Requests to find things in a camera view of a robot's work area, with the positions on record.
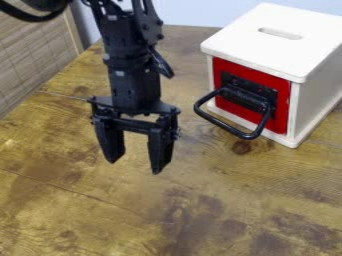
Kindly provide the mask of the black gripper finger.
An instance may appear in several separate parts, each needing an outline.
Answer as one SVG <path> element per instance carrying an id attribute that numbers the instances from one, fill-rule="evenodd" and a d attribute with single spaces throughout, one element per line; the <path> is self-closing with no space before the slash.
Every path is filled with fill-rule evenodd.
<path id="1" fill-rule="evenodd" d="M 179 137 L 178 116 L 160 116 L 148 132 L 148 154 L 154 174 L 159 174 L 172 160 L 174 142 Z"/>
<path id="2" fill-rule="evenodd" d="M 92 117 L 92 123 L 104 158 L 114 164 L 126 153 L 123 131 L 110 119 L 100 116 Z"/>

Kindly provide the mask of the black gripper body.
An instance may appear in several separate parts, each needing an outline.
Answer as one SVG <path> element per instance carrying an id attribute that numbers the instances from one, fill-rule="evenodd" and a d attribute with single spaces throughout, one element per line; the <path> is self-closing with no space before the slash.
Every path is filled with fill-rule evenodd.
<path id="1" fill-rule="evenodd" d="M 110 96 L 88 99 L 92 117 L 110 119 L 119 130 L 148 134 L 160 116 L 179 115 L 176 106 L 162 101 L 160 76 L 171 78 L 174 71 L 164 60 L 110 61 Z"/>

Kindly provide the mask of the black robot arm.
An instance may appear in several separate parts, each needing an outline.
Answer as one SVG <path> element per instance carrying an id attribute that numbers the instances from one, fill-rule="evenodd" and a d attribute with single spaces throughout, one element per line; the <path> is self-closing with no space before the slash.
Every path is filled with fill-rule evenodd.
<path id="1" fill-rule="evenodd" d="M 104 157 L 114 163 L 126 153 L 127 131 L 148 136 L 151 169 L 160 173 L 172 159 L 180 109 L 160 100 L 160 78 L 174 71 L 155 46 L 163 21 L 151 0 L 88 0 L 104 43 L 111 95 L 91 97 L 92 124 Z"/>

